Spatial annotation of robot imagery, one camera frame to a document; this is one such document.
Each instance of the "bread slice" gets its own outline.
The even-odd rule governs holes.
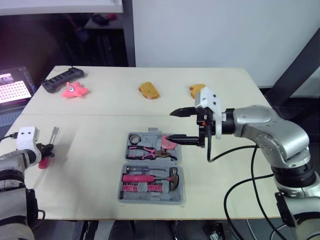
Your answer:
[[[191,90],[191,97],[193,99],[196,98],[197,93],[199,93],[201,91],[201,89],[203,89],[206,85],[204,84],[195,84],[192,85],[189,89]]]
[[[146,99],[157,99],[158,97],[160,97],[160,95],[159,95],[157,89],[155,88],[155,86],[149,81],[143,83],[139,87],[139,91],[142,93],[142,95]]]

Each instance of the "laptop screen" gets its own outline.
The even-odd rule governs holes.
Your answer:
[[[14,80],[10,73],[0,74],[0,104],[28,98],[31,94],[23,80]]]

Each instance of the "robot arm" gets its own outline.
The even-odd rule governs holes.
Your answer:
[[[17,150],[0,156],[0,240],[34,240],[29,225],[38,218],[38,204],[25,186],[25,170],[42,159],[38,133],[36,127],[20,128]]]
[[[282,220],[296,227],[299,239],[320,238],[320,178],[310,161],[309,137],[297,124],[282,119],[266,106],[253,105],[221,111],[220,99],[208,87],[196,96],[194,107],[171,113],[177,117],[197,115],[199,136],[171,135],[168,140],[182,145],[205,147],[208,138],[223,134],[254,141],[270,163],[279,192],[275,194]]]

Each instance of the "laptop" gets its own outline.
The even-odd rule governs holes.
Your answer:
[[[25,66],[0,70],[0,135],[8,131],[36,90]]]

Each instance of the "pliers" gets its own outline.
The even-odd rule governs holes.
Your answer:
[[[149,152],[149,154],[144,155],[144,156],[133,156],[133,155],[127,155],[126,159],[134,159],[134,160],[154,160],[156,158],[167,158],[170,157],[173,160],[177,160],[175,156],[172,156],[169,152],[167,151],[161,151],[161,150],[156,150],[154,147],[148,147],[148,146],[128,146],[128,149],[133,150],[133,149],[139,149],[143,150],[146,152]]]

